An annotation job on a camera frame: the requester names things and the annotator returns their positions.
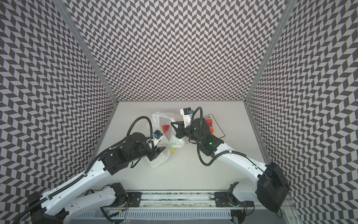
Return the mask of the red yellow fake peach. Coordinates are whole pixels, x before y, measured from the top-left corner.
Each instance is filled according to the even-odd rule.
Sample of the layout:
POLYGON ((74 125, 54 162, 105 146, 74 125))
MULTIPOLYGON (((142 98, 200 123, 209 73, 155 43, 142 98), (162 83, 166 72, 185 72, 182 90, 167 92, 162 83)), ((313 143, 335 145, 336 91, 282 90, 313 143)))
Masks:
POLYGON ((212 127, 212 126, 213 126, 213 119, 212 119, 211 117, 207 117, 207 118, 206 118, 206 123, 207 123, 210 127, 212 127))

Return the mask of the white plastic bag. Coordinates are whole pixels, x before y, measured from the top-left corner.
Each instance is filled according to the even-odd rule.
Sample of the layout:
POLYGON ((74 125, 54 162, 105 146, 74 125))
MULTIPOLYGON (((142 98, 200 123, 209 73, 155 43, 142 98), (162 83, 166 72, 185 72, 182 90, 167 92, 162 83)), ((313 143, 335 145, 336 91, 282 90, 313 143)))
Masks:
POLYGON ((151 122, 153 125, 154 130, 161 130, 161 127, 163 125, 169 125, 170 128, 166 133, 163 133, 163 138, 161 141, 157 144, 159 147, 166 147, 166 149, 158 155, 156 159, 153 161, 149 161, 149 159, 146 158, 147 163, 150 167, 155 168, 163 163, 165 163, 169 157, 173 154, 174 150, 177 148, 181 148, 185 145, 185 140, 176 138, 175 134, 176 132, 171 126, 171 122, 177 122, 182 121, 183 118, 181 115, 177 113, 171 113, 171 112, 156 112, 152 114, 151 122))

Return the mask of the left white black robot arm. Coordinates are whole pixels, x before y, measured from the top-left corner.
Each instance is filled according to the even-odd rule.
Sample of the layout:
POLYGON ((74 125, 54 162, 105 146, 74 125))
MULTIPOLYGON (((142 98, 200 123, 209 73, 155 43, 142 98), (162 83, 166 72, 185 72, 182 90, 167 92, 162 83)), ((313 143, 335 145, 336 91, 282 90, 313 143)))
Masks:
POLYGON ((18 224, 25 215, 30 214, 34 224, 66 224, 72 218, 96 208, 126 207, 130 198, 121 183, 113 183, 86 196, 81 194, 117 172, 127 167, 133 168, 143 157, 150 161, 156 159, 165 149, 157 146, 164 136, 162 131, 154 130, 148 117, 137 118, 129 129, 132 130, 141 119, 148 121, 149 136, 128 131, 124 139, 98 154, 80 174, 54 189, 31 194, 28 197, 29 207, 18 214, 13 222, 18 224))

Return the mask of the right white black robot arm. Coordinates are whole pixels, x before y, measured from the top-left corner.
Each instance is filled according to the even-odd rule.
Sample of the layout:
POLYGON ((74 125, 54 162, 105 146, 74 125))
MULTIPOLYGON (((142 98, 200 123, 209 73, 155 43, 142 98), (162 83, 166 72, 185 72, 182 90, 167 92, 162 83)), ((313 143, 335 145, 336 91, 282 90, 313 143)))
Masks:
POLYGON ((183 120, 172 122, 171 126, 177 138, 186 137, 196 145, 202 165, 209 167, 219 160, 243 173, 252 182, 249 187, 242 187, 239 182, 231 184, 227 197, 232 206, 250 201, 259 202, 273 213, 281 211, 281 206, 290 192, 290 185, 277 163, 256 161, 213 135, 209 124, 203 118, 201 107, 195 110, 184 108, 180 110, 180 114, 183 120))

